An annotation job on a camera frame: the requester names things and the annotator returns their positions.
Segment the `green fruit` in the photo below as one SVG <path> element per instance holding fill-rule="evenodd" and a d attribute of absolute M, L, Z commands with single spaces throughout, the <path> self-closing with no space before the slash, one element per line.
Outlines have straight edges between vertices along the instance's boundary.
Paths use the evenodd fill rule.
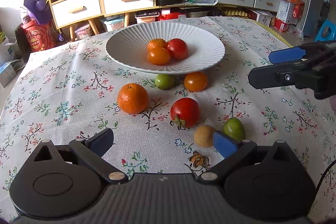
<path fill-rule="evenodd" d="M 159 74 L 155 78 L 155 86 L 161 90 L 170 89 L 174 86 L 175 76 Z"/>
<path fill-rule="evenodd" d="M 222 127 L 222 131 L 236 141 L 243 141 L 246 137 L 244 126 L 236 117 L 227 120 Z"/>

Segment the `brown kiwi fruit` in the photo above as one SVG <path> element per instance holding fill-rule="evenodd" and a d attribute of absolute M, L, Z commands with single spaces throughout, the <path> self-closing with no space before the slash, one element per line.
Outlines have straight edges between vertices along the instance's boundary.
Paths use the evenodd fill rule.
<path fill-rule="evenodd" d="M 212 147 L 215 129 L 208 125 L 197 127 L 194 132 L 194 143 L 200 147 Z"/>

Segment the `red tomato with stem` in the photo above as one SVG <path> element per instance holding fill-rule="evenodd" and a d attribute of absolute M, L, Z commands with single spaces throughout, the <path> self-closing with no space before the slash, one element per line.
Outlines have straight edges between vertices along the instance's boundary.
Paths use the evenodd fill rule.
<path fill-rule="evenodd" d="M 196 125 L 200 118 L 200 108 L 196 100 L 181 98 L 175 101 L 170 109 L 171 124 L 179 130 L 185 130 Z"/>

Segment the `large orange mandarin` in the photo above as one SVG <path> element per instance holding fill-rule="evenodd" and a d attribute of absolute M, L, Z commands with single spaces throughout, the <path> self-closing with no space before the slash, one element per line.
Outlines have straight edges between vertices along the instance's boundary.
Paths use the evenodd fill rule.
<path fill-rule="evenodd" d="M 147 108 L 149 96 L 143 86 L 137 83 L 129 83 L 119 90 L 117 104 L 125 113 L 139 114 Z"/>

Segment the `small orange tomato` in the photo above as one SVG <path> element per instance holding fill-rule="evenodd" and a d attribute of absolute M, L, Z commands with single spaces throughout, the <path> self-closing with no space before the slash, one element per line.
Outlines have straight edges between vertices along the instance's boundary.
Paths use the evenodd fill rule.
<path fill-rule="evenodd" d="M 147 59 L 154 65 L 166 65 L 170 62 L 171 56 L 165 48 L 154 48 L 147 53 Z"/>

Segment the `small orange mandarin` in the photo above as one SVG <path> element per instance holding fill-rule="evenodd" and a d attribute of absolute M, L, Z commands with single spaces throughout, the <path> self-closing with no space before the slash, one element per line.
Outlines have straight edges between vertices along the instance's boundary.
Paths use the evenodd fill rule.
<path fill-rule="evenodd" d="M 166 47 L 167 47 L 167 42 L 161 38 L 152 39 L 147 44 L 148 51 L 151 51 L 155 48 L 166 48 Z"/>

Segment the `dried tomato stem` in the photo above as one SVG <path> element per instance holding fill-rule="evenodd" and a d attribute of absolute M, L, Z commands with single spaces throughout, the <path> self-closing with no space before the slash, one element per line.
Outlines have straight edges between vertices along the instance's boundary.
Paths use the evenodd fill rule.
<path fill-rule="evenodd" d="M 198 151 L 194 151 L 193 154 L 189 157 L 189 162 L 193 168 L 209 169 L 210 163 L 209 158 L 203 156 Z"/>

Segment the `floral tablecloth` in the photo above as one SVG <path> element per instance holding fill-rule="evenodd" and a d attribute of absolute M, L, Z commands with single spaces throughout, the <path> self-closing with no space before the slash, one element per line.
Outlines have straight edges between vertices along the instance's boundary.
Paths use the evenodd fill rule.
<path fill-rule="evenodd" d="M 67 144 L 111 128 L 114 144 L 105 160 L 125 172 L 201 174 L 189 157 L 194 151 L 222 160 L 214 148 L 194 143 L 193 129 L 171 124 L 170 108 L 190 97 L 200 106 L 199 126 L 221 129 L 231 117 L 244 125 L 248 139 L 271 145 L 282 139 L 291 146 L 315 183 L 321 184 L 309 217 L 314 222 L 335 217 L 335 111 L 328 100 L 294 87 L 256 90 L 248 83 L 251 69 L 267 65 L 268 55 L 285 43 L 252 20 L 233 17 L 186 19 L 215 35 L 225 46 L 224 59 L 207 71 L 208 86 L 193 93 L 182 76 L 169 90 L 155 87 L 154 75 L 122 67 L 106 53 L 107 32 L 33 54 L 5 96 L 1 108 L 1 218 L 17 217 L 10 185 L 37 144 L 50 139 Z M 126 84 L 143 86 L 149 104 L 128 114 L 117 104 Z"/>

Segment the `green fruit under plate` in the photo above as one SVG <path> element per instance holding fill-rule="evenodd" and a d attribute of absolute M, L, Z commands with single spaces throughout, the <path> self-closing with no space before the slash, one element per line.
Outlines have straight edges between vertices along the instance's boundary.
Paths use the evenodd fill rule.
<path fill-rule="evenodd" d="M 155 78 L 155 86 L 161 90 L 170 89 L 174 86 L 175 76 L 159 74 Z"/>

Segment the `white ribbed plate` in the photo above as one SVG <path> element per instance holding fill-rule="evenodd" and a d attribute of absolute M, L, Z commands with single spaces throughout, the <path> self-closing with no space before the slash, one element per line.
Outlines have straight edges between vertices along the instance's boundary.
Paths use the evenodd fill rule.
<path fill-rule="evenodd" d="M 225 55 L 224 44 L 210 32 L 168 21 L 119 30 L 108 39 L 105 49 L 113 61 L 127 68 L 167 75 L 209 69 Z"/>

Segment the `red gift box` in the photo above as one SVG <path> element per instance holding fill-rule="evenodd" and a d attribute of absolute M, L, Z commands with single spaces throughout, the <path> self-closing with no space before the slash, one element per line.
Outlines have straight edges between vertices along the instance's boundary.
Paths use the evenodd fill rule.
<path fill-rule="evenodd" d="M 33 52 L 49 50 L 56 46 L 51 23 L 38 24 L 36 19 L 21 26 Z"/>

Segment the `purple plush toy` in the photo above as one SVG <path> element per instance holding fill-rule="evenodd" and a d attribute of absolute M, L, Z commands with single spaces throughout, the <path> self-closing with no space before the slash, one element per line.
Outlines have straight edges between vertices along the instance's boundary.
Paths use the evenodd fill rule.
<path fill-rule="evenodd" d="M 24 0 L 23 5 L 28 16 L 35 19 L 38 24 L 45 25 L 52 19 L 48 0 Z"/>

